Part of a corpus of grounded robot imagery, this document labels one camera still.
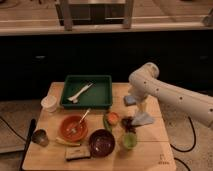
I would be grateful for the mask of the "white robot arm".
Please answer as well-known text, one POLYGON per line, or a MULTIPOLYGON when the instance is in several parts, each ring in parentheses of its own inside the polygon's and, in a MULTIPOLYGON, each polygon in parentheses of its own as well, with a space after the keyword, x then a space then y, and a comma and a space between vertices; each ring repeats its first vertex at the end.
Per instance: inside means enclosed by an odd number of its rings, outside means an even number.
POLYGON ((129 93, 138 103, 149 95, 180 108, 190 117, 213 130, 213 97, 177 87, 157 79, 159 69, 152 62, 145 63, 129 75, 129 93))

